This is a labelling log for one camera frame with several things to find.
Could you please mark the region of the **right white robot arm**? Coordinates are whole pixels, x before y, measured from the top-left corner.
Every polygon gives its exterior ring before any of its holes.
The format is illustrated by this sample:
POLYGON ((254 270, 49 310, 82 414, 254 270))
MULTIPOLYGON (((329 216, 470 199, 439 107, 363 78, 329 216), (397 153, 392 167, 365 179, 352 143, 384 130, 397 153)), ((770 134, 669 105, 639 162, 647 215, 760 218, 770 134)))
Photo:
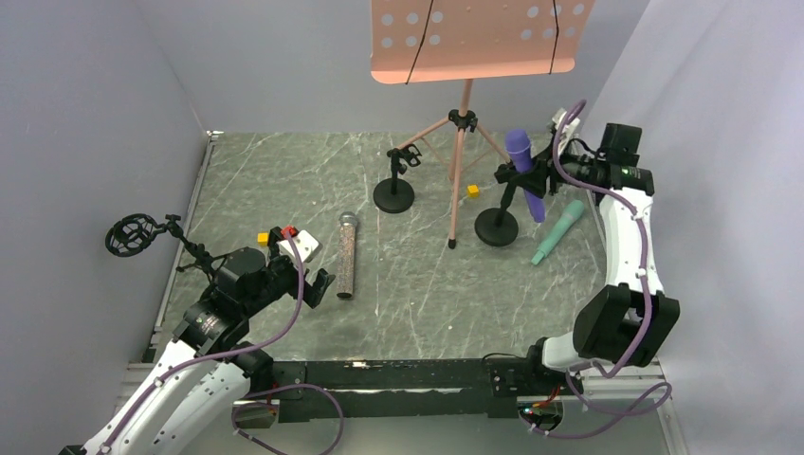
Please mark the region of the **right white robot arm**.
POLYGON ((549 371, 593 367, 612 377, 625 367, 646 367, 680 316, 654 260, 655 185, 652 172, 637 165, 641 133, 609 123, 597 154, 574 155, 571 140, 555 128, 551 145, 537 156, 550 191, 569 184, 596 193, 606 252, 604 286, 579 311, 572 331, 538 344, 539 364, 549 371))

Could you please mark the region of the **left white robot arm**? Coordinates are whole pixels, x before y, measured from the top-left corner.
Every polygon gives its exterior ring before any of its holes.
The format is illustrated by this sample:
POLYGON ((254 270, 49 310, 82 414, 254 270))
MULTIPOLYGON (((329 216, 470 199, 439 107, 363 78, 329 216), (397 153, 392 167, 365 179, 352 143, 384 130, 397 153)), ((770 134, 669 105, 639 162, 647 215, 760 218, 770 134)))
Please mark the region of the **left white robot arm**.
POLYGON ((264 235, 260 244, 267 252, 243 247, 219 256, 189 241, 173 220, 150 230, 130 226, 121 221, 109 231, 106 246, 114 255, 134 256, 157 235, 169 233, 192 256, 189 266, 202 270, 209 284, 117 414, 85 443, 62 448, 63 454, 179 451, 216 410, 248 391, 274 385, 274 361, 265 347, 287 335, 303 305, 317 307, 335 279, 320 269, 307 282, 305 266, 321 246, 310 232, 293 226, 274 227, 264 235), (296 304, 282 330, 257 344, 246 342, 251 318, 285 296, 296 304))

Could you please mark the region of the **black round-base mic stand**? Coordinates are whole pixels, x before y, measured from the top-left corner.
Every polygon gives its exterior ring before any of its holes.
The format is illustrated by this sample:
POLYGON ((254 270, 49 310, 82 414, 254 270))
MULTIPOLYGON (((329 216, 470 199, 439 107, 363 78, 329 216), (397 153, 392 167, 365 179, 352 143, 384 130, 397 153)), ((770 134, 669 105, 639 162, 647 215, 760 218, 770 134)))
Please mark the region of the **black round-base mic stand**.
POLYGON ((511 245, 519 235, 516 217, 509 212, 517 188, 527 189, 527 173, 518 172, 513 164, 501 164, 494 172, 498 184, 504 184, 500 204, 483 210, 475 219, 474 229, 478 238, 489 246, 511 245))
POLYGON ((375 206, 387 213, 401 213, 408 210, 415 199, 415 192, 410 183, 401 178, 408 167, 421 164, 421 153, 414 144, 393 148, 386 153, 390 159, 391 176, 380 181, 374 189, 375 206))

